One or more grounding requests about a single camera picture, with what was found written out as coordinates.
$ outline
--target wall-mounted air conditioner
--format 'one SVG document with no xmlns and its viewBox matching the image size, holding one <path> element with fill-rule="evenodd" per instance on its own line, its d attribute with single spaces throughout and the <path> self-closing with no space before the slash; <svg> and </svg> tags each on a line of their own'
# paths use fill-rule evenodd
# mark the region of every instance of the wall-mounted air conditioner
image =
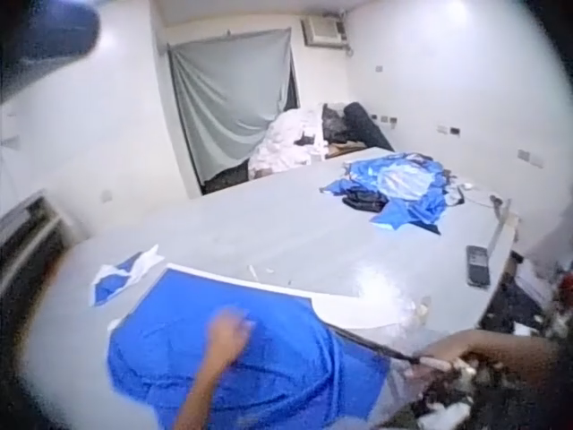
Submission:
<svg viewBox="0 0 573 430">
<path fill-rule="evenodd" d="M 334 16 L 307 16 L 302 19 L 307 47 L 348 47 L 344 23 Z"/>
</svg>

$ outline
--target blue fabric pile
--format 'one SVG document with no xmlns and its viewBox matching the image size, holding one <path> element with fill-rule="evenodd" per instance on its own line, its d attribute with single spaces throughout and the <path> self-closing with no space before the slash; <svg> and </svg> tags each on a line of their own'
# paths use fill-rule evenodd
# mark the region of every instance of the blue fabric pile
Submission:
<svg viewBox="0 0 573 430">
<path fill-rule="evenodd" d="M 150 404 L 171 428 L 221 307 L 247 312 L 249 343 L 214 395 L 209 428 L 318 429 L 338 417 L 367 418 L 389 369 L 387 358 L 340 338 L 309 300 L 168 270 L 114 330 L 113 385 Z"/>
<path fill-rule="evenodd" d="M 334 195 L 378 194 L 383 207 L 371 221 L 397 229 L 407 223 L 435 226 L 446 210 L 442 165 L 420 154 L 398 153 L 351 163 L 346 177 L 322 189 Z"/>
</svg>

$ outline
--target mobile phone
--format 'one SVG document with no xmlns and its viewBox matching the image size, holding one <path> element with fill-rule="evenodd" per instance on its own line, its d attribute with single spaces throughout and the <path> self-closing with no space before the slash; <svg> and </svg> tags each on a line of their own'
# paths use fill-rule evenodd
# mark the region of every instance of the mobile phone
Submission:
<svg viewBox="0 0 573 430">
<path fill-rule="evenodd" d="M 472 287 L 490 286 L 490 266 L 487 249 L 469 245 L 466 248 L 467 283 Z"/>
</svg>

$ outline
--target hand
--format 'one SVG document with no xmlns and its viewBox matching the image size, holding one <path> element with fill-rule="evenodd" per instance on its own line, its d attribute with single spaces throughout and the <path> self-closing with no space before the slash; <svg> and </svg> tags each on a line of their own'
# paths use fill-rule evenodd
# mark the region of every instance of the hand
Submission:
<svg viewBox="0 0 573 430">
<path fill-rule="evenodd" d="M 252 322 L 236 311 L 226 310 L 215 316 L 209 326 L 209 345 L 204 365 L 221 374 L 243 352 L 251 335 Z"/>
<path fill-rule="evenodd" d="M 472 352 L 475 336 L 476 331 L 460 331 L 432 343 L 416 355 L 419 357 L 438 358 L 439 360 L 448 361 L 455 366 L 457 359 Z M 410 372 L 406 374 L 409 378 L 428 379 L 435 374 L 434 370 L 425 365 L 415 365 L 409 370 Z"/>
</svg>

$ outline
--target white table surface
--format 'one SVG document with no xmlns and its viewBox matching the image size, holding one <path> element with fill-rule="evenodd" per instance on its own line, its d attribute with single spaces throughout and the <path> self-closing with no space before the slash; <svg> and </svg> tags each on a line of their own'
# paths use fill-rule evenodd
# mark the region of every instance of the white table surface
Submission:
<svg viewBox="0 0 573 430">
<path fill-rule="evenodd" d="M 371 213 L 320 193 L 340 177 L 345 161 L 385 153 L 370 149 L 264 177 L 75 246 L 22 342 L 21 371 L 30 388 L 52 418 L 71 428 L 155 427 L 149 408 L 112 391 L 105 360 L 107 326 L 135 306 L 164 264 L 108 304 L 89 307 L 89 285 L 101 264 L 121 262 L 155 244 L 166 262 L 242 280 L 254 280 L 252 266 L 260 282 L 281 287 L 370 297 L 388 283 L 415 302 L 431 299 L 428 329 L 474 327 L 495 288 L 466 284 L 465 250 L 489 244 L 498 224 L 492 208 L 475 202 L 448 208 L 437 236 L 412 225 L 397 231 L 377 228 L 369 222 Z M 488 202 L 487 195 L 473 198 L 480 199 Z M 515 233 L 506 225 L 491 256 L 494 285 Z"/>
</svg>

